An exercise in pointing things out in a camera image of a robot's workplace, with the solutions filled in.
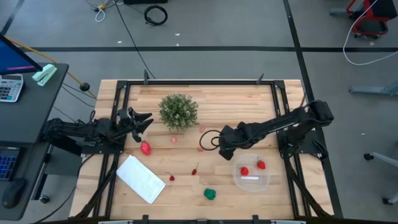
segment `white napkin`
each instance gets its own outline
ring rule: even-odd
[[[116,174],[142,199],[152,204],[166,186],[160,178],[144,166],[135,156],[129,156]]]

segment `computer mouse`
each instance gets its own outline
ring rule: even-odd
[[[14,179],[10,182],[3,192],[2,195],[2,205],[4,208],[14,208],[19,199],[21,199],[21,195],[25,189],[26,180],[23,178]]]

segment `clear plastic container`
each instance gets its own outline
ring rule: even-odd
[[[266,164],[266,169],[257,167],[257,161],[262,160]],[[249,169],[248,175],[241,175],[241,168]],[[261,192],[267,190],[269,184],[269,167],[267,161],[257,154],[243,154],[234,160],[233,175],[235,184],[247,192]]]

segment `white cable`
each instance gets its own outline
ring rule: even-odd
[[[113,3],[115,3],[115,4],[117,4],[117,5],[121,5],[121,4],[124,4],[124,1],[122,0],[121,3],[116,3],[116,2],[113,0]]]
[[[374,62],[378,62],[378,61],[384,60],[384,59],[386,59],[386,58],[389,58],[389,57],[395,55],[396,53],[398,53],[398,51],[397,51],[397,52],[395,52],[395,53],[393,53],[393,54],[390,54],[390,55],[388,55],[388,56],[385,56],[385,57],[383,57],[383,58],[379,58],[379,59],[377,59],[377,60],[373,60],[373,61],[371,61],[371,62],[366,62],[366,63],[354,63],[354,62],[352,62],[352,61],[347,57],[347,55],[346,55],[346,45],[347,45],[347,42],[348,42],[349,34],[350,34],[351,31],[353,30],[353,27],[354,27],[355,23],[356,23],[363,15],[365,15],[365,13],[368,12],[368,11],[372,8],[372,6],[373,6],[376,2],[378,2],[378,1],[379,1],[379,0],[376,0],[373,4],[371,4],[371,5],[369,6],[369,8],[368,8],[367,10],[365,10],[365,11],[362,13],[362,15],[359,16],[359,17],[355,20],[354,24],[351,26],[351,28],[350,28],[349,31],[348,31],[347,38],[346,38],[346,42],[344,43],[344,46],[343,46],[343,53],[344,53],[344,56],[346,57],[347,61],[348,61],[349,63],[352,63],[353,65],[369,65],[369,64],[372,64],[372,63],[374,63]]]
[[[95,21],[96,21],[96,22],[102,22],[102,21],[105,19],[105,12],[104,12],[102,9],[98,9],[98,10],[99,10],[99,11],[97,12],[97,15],[95,16]],[[102,19],[98,20],[98,15],[99,15],[101,12],[104,14],[104,17],[102,17]]]

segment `computer monitor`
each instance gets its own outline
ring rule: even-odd
[[[43,68],[0,34],[0,75],[38,72]]]

